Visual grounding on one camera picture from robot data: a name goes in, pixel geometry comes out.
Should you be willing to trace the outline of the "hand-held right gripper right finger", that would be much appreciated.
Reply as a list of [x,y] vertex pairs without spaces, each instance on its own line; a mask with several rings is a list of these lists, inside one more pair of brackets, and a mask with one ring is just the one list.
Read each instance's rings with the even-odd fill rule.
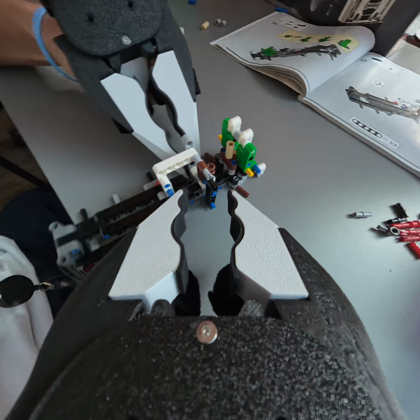
[[273,300],[309,297],[280,228],[237,191],[228,192],[230,234],[234,240],[230,266],[235,293],[265,309]]

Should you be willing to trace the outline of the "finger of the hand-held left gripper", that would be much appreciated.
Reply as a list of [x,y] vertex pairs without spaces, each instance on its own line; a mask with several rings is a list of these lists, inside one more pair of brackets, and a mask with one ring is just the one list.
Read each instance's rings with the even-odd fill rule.
[[113,73],[100,83],[133,130],[132,135],[153,154],[167,159],[181,152],[181,129],[173,104],[165,94],[163,100],[169,109],[169,126],[176,133],[169,141],[166,137],[167,127],[162,128],[151,117],[147,95],[137,79]]
[[173,50],[157,55],[151,76],[169,106],[176,131],[200,153],[197,105]]

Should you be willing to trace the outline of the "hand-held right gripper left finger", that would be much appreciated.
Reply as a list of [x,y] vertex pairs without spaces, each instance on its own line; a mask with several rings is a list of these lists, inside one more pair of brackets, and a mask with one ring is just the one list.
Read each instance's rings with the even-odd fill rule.
[[189,270],[181,237],[189,201],[185,190],[142,221],[108,293],[113,301],[141,300],[146,310],[186,292]]

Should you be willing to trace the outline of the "lego technic model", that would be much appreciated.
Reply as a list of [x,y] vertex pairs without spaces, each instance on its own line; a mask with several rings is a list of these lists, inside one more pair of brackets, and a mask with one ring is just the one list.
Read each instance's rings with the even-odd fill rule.
[[239,116],[225,118],[218,136],[220,151],[200,156],[192,145],[186,151],[156,163],[148,173],[150,182],[143,192],[125,200],[117,194],[113,205],[90,216],[85,208],[79,211],[80,221],[50,225],[57,252],[57,265],[67,275],[82,279],[131,228],[137,227],[176,192],[185,190],[190,204],[203,200],[215,209],[218,191],[223,186],[247,198],[241,186],[251,177],[260,177],[266,170],[257,163],[257,148],[252,129],[241,129]]

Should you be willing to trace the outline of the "person's left forearm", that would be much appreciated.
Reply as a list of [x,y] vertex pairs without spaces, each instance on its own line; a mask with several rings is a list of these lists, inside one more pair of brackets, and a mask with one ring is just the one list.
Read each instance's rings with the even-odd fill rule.
[[[41,1],[2,0],[0,2],[0,64],[1,66],[50,66],[35,41],[32,17]],[[63,35],[62,28],[49,13],[45,16],[41,34],[55,62],[71,77],[75,74],[65,53],[55,39]]]

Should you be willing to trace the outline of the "pile of red lego pins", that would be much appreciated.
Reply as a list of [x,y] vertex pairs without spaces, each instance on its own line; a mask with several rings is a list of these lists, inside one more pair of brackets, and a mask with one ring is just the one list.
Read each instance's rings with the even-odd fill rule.
[[406,218],[391,218],[372,228],[380,238],[392,238],[410,254],[420,260],[420,221]]

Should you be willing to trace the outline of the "open lego instruction booklet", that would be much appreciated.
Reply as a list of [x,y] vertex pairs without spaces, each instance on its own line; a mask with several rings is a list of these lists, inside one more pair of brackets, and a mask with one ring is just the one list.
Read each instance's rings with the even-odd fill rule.
[[371,30],[315,26],[274,12],[211,45],[291,87],[305,103],[420,174],[420,76],[370,52]]

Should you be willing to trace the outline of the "blue wristband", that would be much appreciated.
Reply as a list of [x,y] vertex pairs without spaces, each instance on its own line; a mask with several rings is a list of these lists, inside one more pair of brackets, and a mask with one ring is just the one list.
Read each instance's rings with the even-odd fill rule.
[[35,41],[39,47],[39,50],[43,54],[46,61],[52,66],[61,76],[73,81],[78,82],[75,78],[68,75],[53,59],[50,55],[49,51],[46,48],[44,39],[41,34],[42,24],[45,16],[47,15],[47,9],[44,6],[38,6],[37,9],[34,11],[32,17],[32,31],[34,34]]

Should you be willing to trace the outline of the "person's dark pants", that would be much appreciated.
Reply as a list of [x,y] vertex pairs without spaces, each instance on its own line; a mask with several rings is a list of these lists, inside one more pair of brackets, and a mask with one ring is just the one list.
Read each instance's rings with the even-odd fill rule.
[[73,223],[51,186],[24,192],[1,210],[0,233],[13,240],[32,264],[56,265],[57,253],[49,226]]

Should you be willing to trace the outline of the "black round key tag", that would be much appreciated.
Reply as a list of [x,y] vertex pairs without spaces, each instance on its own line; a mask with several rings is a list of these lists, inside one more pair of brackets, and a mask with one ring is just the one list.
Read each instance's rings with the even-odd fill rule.
[[34,283],[23,275],[9,276],[0,282],[0,306],[3,308],[19,306],[28,302],[36,291],[46,292],[75,286],[76,283],[69,280]]

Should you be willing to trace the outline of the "person's white shirt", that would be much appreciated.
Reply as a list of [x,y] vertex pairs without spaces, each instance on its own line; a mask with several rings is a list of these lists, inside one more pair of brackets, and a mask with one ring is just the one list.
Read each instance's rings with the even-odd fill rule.
[[[0,237],[0,279],[22,275],[39,284],[33,265],[5,236]],[[0,418],[5,419],[26,385],[53,323],[45,293],[21,305],[0,309]]]

